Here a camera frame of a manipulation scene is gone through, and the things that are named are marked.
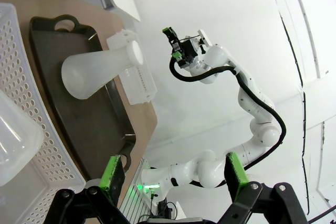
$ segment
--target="tray handle hole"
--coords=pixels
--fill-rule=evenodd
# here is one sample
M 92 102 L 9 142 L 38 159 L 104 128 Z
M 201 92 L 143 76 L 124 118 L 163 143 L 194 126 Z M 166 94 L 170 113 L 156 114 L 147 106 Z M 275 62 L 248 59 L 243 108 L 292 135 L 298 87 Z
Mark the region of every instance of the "tray handle hole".
M 66 20 L 61 20 L 56 23 L 55 25 L 55 31 L 72 31 L 73 28 L 75 27 L 75 23 L 66 19 Z

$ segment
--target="black tray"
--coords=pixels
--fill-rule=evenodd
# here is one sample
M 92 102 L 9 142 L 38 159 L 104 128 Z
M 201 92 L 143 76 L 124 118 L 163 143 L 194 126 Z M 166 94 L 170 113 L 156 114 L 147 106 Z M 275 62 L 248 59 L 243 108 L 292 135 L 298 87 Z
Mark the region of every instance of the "black tray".
M 55 30 L 61 20 L 75 24 L 72 31 Z M 125 155 L 125 171 L 135 133 L 114 81 L 86 100 L 71 96 L 63 85 L 61 66 L 71 55 L 101 51 L 96 31 L 62 15 L 54 19 L 34 17 L 30 21 L 30 44 L 48 102 L 65 141 L 86 179 L 101 178 L 110 156 Z

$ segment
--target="plastic container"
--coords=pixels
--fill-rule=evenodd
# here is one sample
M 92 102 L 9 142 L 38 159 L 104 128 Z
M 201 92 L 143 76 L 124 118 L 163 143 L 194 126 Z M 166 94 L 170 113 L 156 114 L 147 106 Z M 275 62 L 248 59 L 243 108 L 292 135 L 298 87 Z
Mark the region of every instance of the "plastic container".
M 121 71 L 142 64 L 142 52 L 134 40 L 116 50 L 69 56 L 62 65 L 62 79 L 73 97 L 87 99 Z
M 133 40 L 140 44 L 136 33 L 123 29 L 108 38 L 107 44 L 110 50 L 115 50 Z M 131 105 L 150 102 L 155 97 L 157 89 L 145 55 L 142 66 L 128 68 L 122 71 L 119 77 Z
M 0 90 L 0 186 L 34 157 L 43 138 L 41 126 Z
M 0 223 L 42 224 L 58 189 L 80 192 L 85 180 L 67 153 L 35 84 L 15 7 L 0 3 L 0 89 L 44 133 L 39 151 L 0 187 Z

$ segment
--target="wooden table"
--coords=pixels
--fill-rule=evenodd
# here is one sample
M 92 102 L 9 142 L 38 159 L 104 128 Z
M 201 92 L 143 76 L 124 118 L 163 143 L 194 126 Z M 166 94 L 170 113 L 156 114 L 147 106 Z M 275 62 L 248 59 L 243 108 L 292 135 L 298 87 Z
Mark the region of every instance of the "wooden table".
M 108 50 L 106 39 L 119 32 L 123 28 L 122 20 L 119 16 L 95 7 L 82 0 L 0 0 L 0 2 L 12 3 L 16 7 L 23 43 L 26 49 L 31 70 L 35 78 L 35 82 L 38 86 L 38 90 L 43 99 L 45 107 L 47 108 L 49 116 L 55 126 L 55 129 L 62 139 L 63 144 L 67 147 L 67 144 L 61 135 L 59 126 L 56 123 L 55 115 L 53 115 L 50 104 L 47 101 L 40 77 L 36 69 L 33 54 L 29 44 L 30 19 L 34 16 L 54 18 L 62 14 L 70 14 L 75 16 L 81 24 L 92 26 L 97 31 L 104 50 Z M 154 132 L 157 119 L 152 103 L 131 106 L 127 100 L 119 77 L 116 77 L 114 80 L 134 128 L 137 139 L 135 147 L 131 153 L 132 165 L 126 173 L 125 183 L 119 198 L 120 205 L 125 197 L 128 187 L 131 184 L 134 174 L 137 171 L 137 167 L 146 150 L 147 144 Z

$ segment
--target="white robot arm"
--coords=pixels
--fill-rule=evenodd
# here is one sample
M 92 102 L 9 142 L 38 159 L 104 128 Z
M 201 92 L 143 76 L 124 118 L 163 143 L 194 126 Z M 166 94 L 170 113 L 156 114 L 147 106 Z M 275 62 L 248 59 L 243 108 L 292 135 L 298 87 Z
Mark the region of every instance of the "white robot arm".
M 189 40 L 189 44 L 193 46 L 196 52 L 199 50 L 200 45 L 205 45 L 209 49 L 204 57 L 201 57 L 203 55 L 195 56 L 189 61 L 184 60 L 187 59 L 187 57 L 183 57 L 183 54 L 181 54 L 179 50 L 183 45 L 177 45 L 177 36 L 171 28 L 170 31 L 173 32 L 173 35 L 171 37 L 169 37 L 168 34 L 166 35 L 174 49 L 172 55 L 180 67 L 189 71 L 193 77 L 200 76 L 217 67 L 230 66 L 234 69 L 234 73 L 239 75 L 245 86 L 260 101 L 271 109 L 274 108 L 273 103 L 257 88 L 250 74 L 236 62 L 224 47 L 218 44 L 212 45 L 202 30 L 198 31 L 201 37 L 200 39 L 186 38 L 184 40 Z M 213 83 L 217 75 L 218 74 L 213 74 L 200 81 L 205 84 Z M 154 203 L 164 200 L 168 191 L 174 186 L 189 184 L 193 180 L 198 180 L 205 188 L 214 188 L 224 180 L 226 153 L 237 153 L 242 165 L 245 166 L 265 154 L 269 147 L 274 146 L 279 141 L 281 135 L 280 130 L 279 127 L 274 124 L 272 114 L 257 104 L 242 88 L 239 89 L 238 103 L 246 112 L 254 117 L 250 123 L 250 129 L 253 134 L 252 138 L 243 144 L 239 144 L 227 150 L 224 155 L 219 158 L 216 157 L 213 151 L 207 150 L 199 153 L 192 160 L 184 164 L 174 164 L 165 168 L 143 170 L 141 174 L 142 184 L 144 185 L 143 188 L 145 192 L 149 190 L 155 191 L 157 197 L 153 199 Z

